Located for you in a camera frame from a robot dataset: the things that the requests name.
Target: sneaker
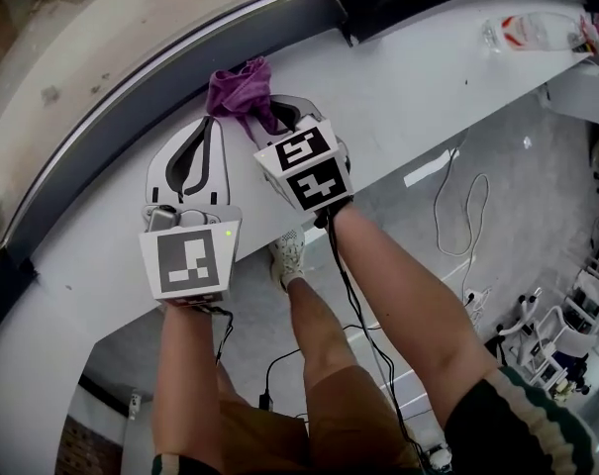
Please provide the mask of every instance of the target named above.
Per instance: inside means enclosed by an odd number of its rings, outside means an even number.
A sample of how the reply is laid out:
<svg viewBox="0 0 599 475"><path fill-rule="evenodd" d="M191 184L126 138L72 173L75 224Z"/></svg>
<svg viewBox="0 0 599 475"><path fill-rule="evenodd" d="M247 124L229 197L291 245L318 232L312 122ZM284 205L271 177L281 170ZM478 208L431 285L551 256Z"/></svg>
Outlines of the sneaker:
<svg viewBox="0 0 599 475"><path fill-rule="evenodd" d="M292 230L268 245L272 253L270 277L284 292L288 283L303 278L303 252L305 239L301 228Z"/></svg>

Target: tiled floor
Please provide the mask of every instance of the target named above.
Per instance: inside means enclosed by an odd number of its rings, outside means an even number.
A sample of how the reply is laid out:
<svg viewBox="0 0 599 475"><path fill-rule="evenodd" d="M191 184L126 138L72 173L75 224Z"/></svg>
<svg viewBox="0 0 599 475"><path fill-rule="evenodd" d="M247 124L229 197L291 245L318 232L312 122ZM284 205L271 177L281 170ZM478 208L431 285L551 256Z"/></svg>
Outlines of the tiled floor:
<svg viewBox="0 0 599 475"><path fill-rule="evenodd" d="M411 188L405 187L403 176L461 142L465 134L356 196L356 203L372 220L441 278L466 260L443 255L436 247L433 201L445 171ZM534 95L523 97L468 131L439 205L445 248L458 250L467 243L463 203L470 182L479 172L490 178L491 194L467 287L492 289L480 324L481 335L487 337L501 319L511 314L520 294L542 286L542 304L551 305L556 298L553 289L565 290L571 283L578 263L587 253L592 224L599 214L599 195L588 166L586 124L542 109ZM482 200L479 184L472 198L475 220ZM230 304L236 329L223 356L236 388L253 404L263 391L268 363L296 348L287 299L267 279L268 264L267 252L260 250L236 265ZM355 322L325 238L308 247L306 266L309 282L342 324ZM457 292L462 277L463 270L453 274L447 284ZM372 322L370 312L367 316ZM161 320L160 312L151 312L97 343L85 373L122 400L127 401L134 388L150 396ZM219 337L224 324L218 321L216 327ZM388 345L380 332L376 338L381 345ZM361 364L377 378L365 340L358 337L352 346ZM404 373L407 364L395 353L394 359L396 374ZM301 355L296 354L273 369L271 393L275 410L280 413L296 415L305 411L302 363ZM423 445L438 437L432 414L412 419L410 426Z"/></svg>

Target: white bottle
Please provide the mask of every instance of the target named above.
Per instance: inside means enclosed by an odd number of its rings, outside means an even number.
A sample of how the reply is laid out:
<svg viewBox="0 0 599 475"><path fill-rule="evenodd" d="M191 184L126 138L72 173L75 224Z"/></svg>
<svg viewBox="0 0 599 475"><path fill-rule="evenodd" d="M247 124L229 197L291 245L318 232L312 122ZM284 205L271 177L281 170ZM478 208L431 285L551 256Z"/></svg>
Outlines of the white bottle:
<svg viewBox="0 0 599 475"><path fill-rule="evenodd" d="M550 12L533 12L494 18L484 23L488 46L503 50L564 50L585 44L580 21Z"/></svg>

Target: shorts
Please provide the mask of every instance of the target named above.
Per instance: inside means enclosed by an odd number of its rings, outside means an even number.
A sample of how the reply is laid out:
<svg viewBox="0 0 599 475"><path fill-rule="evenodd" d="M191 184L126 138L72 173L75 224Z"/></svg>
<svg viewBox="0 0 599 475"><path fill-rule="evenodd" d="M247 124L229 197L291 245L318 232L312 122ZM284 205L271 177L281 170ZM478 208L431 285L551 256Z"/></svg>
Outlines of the shorts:
<svg viewBox="0 0 599 475"><path fill-rule="evenodd" d="M222 403L226 473L419 467L396 414L361 367L325 378L306 401L308 431L302 419Z"/></svg>

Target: purple cloth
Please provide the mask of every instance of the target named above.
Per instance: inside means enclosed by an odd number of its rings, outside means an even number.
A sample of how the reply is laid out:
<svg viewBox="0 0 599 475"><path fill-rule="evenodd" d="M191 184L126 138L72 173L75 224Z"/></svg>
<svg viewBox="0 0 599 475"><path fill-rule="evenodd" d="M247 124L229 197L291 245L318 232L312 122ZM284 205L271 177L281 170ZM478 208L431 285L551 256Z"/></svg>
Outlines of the purple cloth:
<svg viewBox="0 0 599 475"><path fill-rule="evenodd" d="M207 112L211 116L236 118L252 141L247 115L257 118L269 134L278 135L277 119L270 111L270 65L266 59L260 56L247 61L237 74L228 70L214 72L209 81Z"/></svg>

